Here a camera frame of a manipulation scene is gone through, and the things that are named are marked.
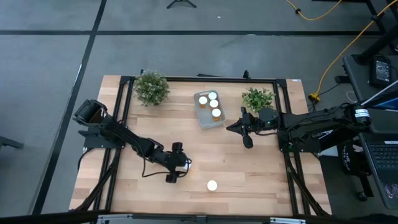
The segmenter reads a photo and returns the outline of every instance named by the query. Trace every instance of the wooden table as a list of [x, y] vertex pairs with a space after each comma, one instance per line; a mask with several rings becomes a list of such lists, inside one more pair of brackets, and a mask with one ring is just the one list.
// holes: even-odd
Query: wooden table
[[[99, 91], [98, 100], [108, 107], [109, 113], [113, 111], [119, 80], [120, 76], [104, 76]], [[159, 106], [145, 108], [133, 94], [127, 125], [137, 135], [162, 143], [165, 151], [171, 150], [173, 142], [183, 142], [185, 153], [193, 161], [192, 167], [176, 184], [166, 183], [165, 175], [142, 178], [142, 158], [130, 145], [126, 146], [121, 154], [111, 211], [291, 215], [284, 157], [279, 151], [277, 137], [252, 134], [254, 147], [245, 149], [238, 134], [225, 130], [241, 117], [242, 92], [250, 86], [272, 90], [272, 85], [206, 82], [169, 82], [169, 85], [169, 98]], [[287, 88], [292, 112], [307, 113], [301, 81], [287, 80]], [[227, 118], [222, 127], [208, 130], [199, 127], [193, 94], [204, 90], [220, 93]], [[282, 91], [279, 92], [281, 102], [284, 102]], [[123, 111], [125, 95], [120, 111]], [[70, 208], [79, 206], [96, 185], [103, 155], [104, 149], [95, 149], [82, 160]], [[301, 159], [306, 186], [323, 209], [331, 213], [319, 161], [310, 153], [301, 153]], [[165, 171], [165, 168], [147, 162], [146, 174], [158, 171]], [[215, 192], [207, 189], [209, 180], [217, 181]], [[104, 207], [107, 191], [105, 186], [100, 208]], [[303, 212], [299, 192], [296, 187], [299, 210]]]

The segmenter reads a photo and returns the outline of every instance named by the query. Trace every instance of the tray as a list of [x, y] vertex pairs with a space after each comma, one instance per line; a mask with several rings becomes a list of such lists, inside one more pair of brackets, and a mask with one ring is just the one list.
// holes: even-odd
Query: tray
[[[220, 109], [220, 111], [221, 111], [221, 116], [220, 116], [219, 121], [213, 120], [213, 116], [211, 115], [212, 109], [210, 109], [209, 98], [207, 98], [208, 101], [206, 104], [206, 108], [202, 109], [199, 107], [199, 98], [201, 96], [207, 97], [207, 95], [210, 92], [215, 92], [217, 94], [216, 100], [218, 100], [218, 109]], [[195, 93], [193, 95], [193, 101], [195, 102], [195, 109], [197, 111], [199, 125], [202, 129], [215, 128], [215, 127], [220, 127], [221, 125], [223, 125], [223, 123], [225, 122], [225, 114], [223, 111], [223, 104], [221, 102], [220, 94], [218, 94], [218, 92], [216, 90], [207, 90], [207, 91]]]

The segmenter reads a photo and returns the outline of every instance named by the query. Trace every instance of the keyboard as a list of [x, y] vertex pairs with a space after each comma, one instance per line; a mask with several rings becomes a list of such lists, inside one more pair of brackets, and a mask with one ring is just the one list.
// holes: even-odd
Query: keyboard
[[398, 171], [398, 144], [368, 144], [376, 170]]

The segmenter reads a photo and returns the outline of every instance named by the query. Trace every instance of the floor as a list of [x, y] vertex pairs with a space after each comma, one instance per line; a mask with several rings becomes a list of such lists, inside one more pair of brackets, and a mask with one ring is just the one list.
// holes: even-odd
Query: floor
[[[65, 120], [65, 133], [58, 130], [64, 115], [70, 116], [64, 112], [71, 94], [76, 100], [69, 102], [67, 111], [96, 98], [103, 75], [137, 75], [143, 68], [164, 75], [241, 77], [249, 70], [252, 77], [301, 79], [308, 95], [317, 90], [322, 73], [354, 38], [322, 31], [361, 31], [370, 21], [366, 5], [352, 2], [309, 22], [283, 0], [192, 1], [196, 9], [185, 3], [166, 9], [166, 0], [0, 1], [0, 94], [6, 96], [0, 98], [4, 108], [0, 135], [25, 144], [23, 150], [1, 149], [0, 217], [30, 213], [58, 135], [65, 140], [43, 212], [68, 209], [83, 138], [77, 133], [81, 127], [73, 121]], [[103, 16], [97, 17], [101, 2], [106, 3]], [[307, 17], [316, 17], [334, 5], [292, 2]], [[386, 5], [378, 0], [373, 3], [377, 11]], [[383, 22], [390, 27], [393, 21], [388, 11]], [[91, 30], [103, 33], [90, 35]], [[125, 32], [106, 35], [106, 30]], [[255, 31], [263, 32], [243, 35]], [[375, 40], [375, 36], [364, 36], [345, 55], [360, 53]], [[341, 65], [339, 60], [332, 66], [322, 90], [335, 85], [334, 76], [344, 73]], [[73, 88], [80, 80], [80, 88]], [[338, 86], [322, 96], [317, 108], [348, 101], [347, 91], [352, 91], [349, 85]], [[353, 196], [358, 181], [342, 175], [336, 159], [322, 159], [322, 166], [337, 217], [398, 215], [386, 210], [378, 197], [358, 202]]]

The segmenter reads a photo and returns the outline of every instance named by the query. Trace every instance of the potted plant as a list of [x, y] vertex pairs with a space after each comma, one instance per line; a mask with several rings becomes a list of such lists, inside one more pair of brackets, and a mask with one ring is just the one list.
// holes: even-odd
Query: potted plant
[[258, 113], [263, 108], [272, 108], [272, 100], [275, 96], [270, 90], [258, 90], [250, 87], [249, 91], [242, 93], [243, 103], [252, 111]]
[[134, 91], [145, 107], [159, 105], [170, 93], [166, 78], [155, 71], [144, 71], [136, 78]]

